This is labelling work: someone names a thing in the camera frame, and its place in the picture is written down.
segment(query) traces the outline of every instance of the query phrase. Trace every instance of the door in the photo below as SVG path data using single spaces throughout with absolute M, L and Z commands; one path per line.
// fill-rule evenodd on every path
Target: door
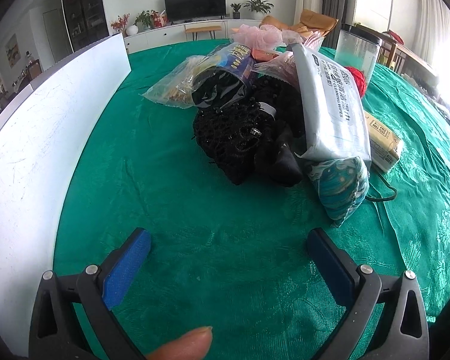
M 70 41 L 62 13 L 58 9 L 43 13 L 45 31 L 55 63 L 71 54 Z

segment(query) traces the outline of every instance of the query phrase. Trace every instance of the green tablecloth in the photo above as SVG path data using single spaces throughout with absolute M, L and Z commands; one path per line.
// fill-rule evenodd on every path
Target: green tablecloth
M 68 189 L 54 269 L 99 263 L 135 227 L 151 253 L 115 315 L 146 353 L 197 326 L 213 326 L 208 359 L 307 359 L 344 309 L 303 249 L 323 227 L 357 263 L 418 275 L 431 320 L 450 297 L 450 127 L 414 88 L 377 65 L 366 110 L 404 142 L 387 175 L 392 202 L 365 201 L 339 229 L 308 181 L 284 188 L 253 176 L 241 186 L 192 140 L 195 109 L 140 96 L 185 57 L 226 40 L 181 43 L 130 56 L 132 72 L 97 122 Z M 331 56 L 332 51 L 322 49 Z M 388 191 L 371 176 L 370 192 Z M 366 348 L 380 307 L 354 357 Z M 86 325 L 83 311 L 80 320 Z M 89 326 L 92 348 L 104 358 Z

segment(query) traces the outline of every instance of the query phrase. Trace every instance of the painting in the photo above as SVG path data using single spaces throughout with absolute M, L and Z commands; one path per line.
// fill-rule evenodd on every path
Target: painting
M 5 45 L 5 49 L 7 50 L 8 63 L 12 68 L 20 60 L 20 50 L 18 49 L 17 44 L 17 34 L 12 35 L 10 40 Z

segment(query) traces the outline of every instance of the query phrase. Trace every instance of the blue gripper pad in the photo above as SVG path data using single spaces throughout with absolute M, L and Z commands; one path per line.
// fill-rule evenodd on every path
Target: blue gripper pad
M 109 310 L 118 306 L 130 288 L 152 245 L 152 237 L 146 230 L 135 238 L 110 274 L 103 281 L 102 299 Z
M 336 304 L 347 308 L 351 307 L 355 302 L 354 282 L 338 257 L 314 230 L 308 233 L 306 245 L 308 254 L 315 262 Z

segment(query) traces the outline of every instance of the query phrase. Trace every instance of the teal patterned pouch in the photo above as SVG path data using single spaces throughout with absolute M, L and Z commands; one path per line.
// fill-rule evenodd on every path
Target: teal patterned pouch
M 335 227 L 355 212 L 368 192 L 368 170 L 360 157 L 314 164 L 308 178 Z

